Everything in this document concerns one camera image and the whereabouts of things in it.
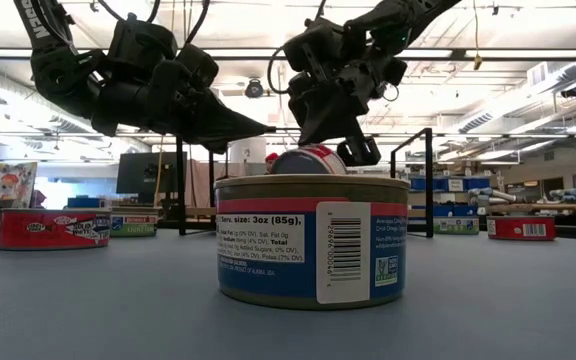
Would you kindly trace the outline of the blue storage bin rack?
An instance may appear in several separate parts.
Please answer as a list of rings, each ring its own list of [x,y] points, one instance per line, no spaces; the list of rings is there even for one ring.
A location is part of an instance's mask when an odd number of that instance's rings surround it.
[[[411,189],[408,195],[410,209],[424,210],[426,207],[426,179],[410,179]],[[490,187],[487,177],[439,176],[432,182],[433,214],[435,217],[476,216],[478,205],[471,199],[470,191]]]

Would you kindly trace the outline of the green tuna can silver lid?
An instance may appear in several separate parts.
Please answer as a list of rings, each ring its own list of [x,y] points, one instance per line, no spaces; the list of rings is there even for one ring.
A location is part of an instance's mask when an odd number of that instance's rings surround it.
[[[437,234],[477,235],[480,231],[478,217],[434,217],[433,229]]]
[[[157,232],[155,216],[112,215],[111,237],[152,237]]]

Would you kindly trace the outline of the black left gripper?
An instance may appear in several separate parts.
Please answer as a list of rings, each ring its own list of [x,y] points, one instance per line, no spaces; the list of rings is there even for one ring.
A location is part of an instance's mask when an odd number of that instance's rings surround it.
[[[152,74],[145,100],[145,127],[224,154],[228,144],[265,134],[270,127],[233,111],[207,90],[209,74],[165,60]]]

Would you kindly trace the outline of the blue table mat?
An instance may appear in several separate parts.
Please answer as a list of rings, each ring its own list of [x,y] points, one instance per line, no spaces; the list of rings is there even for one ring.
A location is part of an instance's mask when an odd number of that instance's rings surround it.
[[[576,240],[413,236],[400,299],[334,312],[224,296],[215,244],[0,251],[0,360],[576,360]]]

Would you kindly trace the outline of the floral printed panel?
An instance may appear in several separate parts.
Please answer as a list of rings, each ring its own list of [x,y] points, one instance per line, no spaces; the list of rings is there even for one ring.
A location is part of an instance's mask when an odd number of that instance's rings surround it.
[[[36,172],[36,162],[0,163],[0,206],[30,208]]]

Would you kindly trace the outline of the black computer monitor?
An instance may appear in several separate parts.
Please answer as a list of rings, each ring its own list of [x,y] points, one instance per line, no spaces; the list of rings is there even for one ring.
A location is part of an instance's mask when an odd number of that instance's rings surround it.
[[[181,169],[186,171],[186,153],[182,153],[182,165],[175,152],[127,153],[120,156],[116,193],[153,195],[156,185],[160,193],[178,191]]]

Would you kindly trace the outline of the blue salmon can gold lid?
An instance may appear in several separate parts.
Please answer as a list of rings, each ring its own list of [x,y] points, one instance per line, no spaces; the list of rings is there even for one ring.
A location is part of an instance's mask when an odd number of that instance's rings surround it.
[[[406,282],[407,182],[263,175],[215,185],[220,291],[299,310],[373,307]]]

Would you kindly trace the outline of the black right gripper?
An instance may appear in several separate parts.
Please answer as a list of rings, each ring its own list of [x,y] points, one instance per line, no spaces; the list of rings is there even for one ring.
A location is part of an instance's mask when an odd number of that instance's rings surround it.
[[[298,144],[344,138],[337,153],[346,166],[375,165],[381,159],[377,145],[364,135],[357,121],[367,113],[367,99],[348,87],[343,80],[317,81],[305,72],[289,81],[289,109],[301,132]]]

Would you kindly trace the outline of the wooden workbench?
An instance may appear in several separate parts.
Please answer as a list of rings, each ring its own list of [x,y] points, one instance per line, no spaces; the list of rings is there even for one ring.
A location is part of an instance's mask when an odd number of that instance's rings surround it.
[[[535,211],[569,211],[576,212],[576,204],[529,204],[529,203],[513,203],[513,204],[498,204],[490,205],[487,207],[488,213],[529,213]]]

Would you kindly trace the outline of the wooden shelf with black frame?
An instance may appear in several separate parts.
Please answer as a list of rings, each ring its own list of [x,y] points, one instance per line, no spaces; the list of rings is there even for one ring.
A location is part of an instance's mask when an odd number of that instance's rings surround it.
[[[408,231],[417,233],[417,232],[424,232],[424,237],[432,238],[434,236],[433,230],[433,217],[435,215],[434,212],[434,195],[433,195],[433,180],[434,176],[433,172],[433,157],[432,157],[432,140],[433,140],[433,129],[426,127],[420,130],[419,132],[415,133],[414,135],[409,135],[408,138],[402,142],[397,148],[393,149],[390,152],[390,160],[389,160],[389,175],[391,179],[395,179],[397,176],[397,161],[396,161],[396,153],[401,151],[403,148],[411,145],[418,139],[423,139],[425,143],[425,159],[423,165],[427,171],[424,177],[424,209],[413,209],[410,208],[414,216],[418,216],[419,214],[424,216],[424,223],[423,224],[413,224],[408,226]],[[179,234],[184,235],[188,229],[192,226],[188,222],[188,217],[208,217],[209,222],[207,225],[194,225],[192,228],[196,230],[202,231],[209,231],[212,230],[215,226],[215,219],[214,216],[216,215],[216,207],[215,207],[215,199],[214,199],[214,183],[215,183],[215,174],[214,174],[214,155],[215,153],[212,151],[208,152],[208,168],[209,168],[209,177],[208,177],[208,186],[209,186],[209,207],[193,207],[188,206],[185,203],[185,190],[178,191],[177,197],[177,209],[178,209],[178,225],[177,228],[179,229]]]

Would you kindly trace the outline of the red tuna can silver lid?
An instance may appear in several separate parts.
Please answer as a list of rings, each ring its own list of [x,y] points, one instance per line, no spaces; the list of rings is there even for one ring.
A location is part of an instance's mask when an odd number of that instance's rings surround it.
[[[347,168],[335,151],[315,144],[284,152],[273,162],[270,173],[345,175]]]
[[[107,210],[4,209],[0,250],[71,250],[105,247],[110,240]]]
[[[490,239],[517,241],[553,241],[556,228],[552,216],[488,216]]]

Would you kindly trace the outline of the white round column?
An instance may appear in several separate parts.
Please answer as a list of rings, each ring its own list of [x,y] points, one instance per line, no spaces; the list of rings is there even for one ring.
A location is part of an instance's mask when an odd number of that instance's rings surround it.
[[[252,137],[234,141],[229,146],[228,175],[255,176],[266,173],[266,139]]]

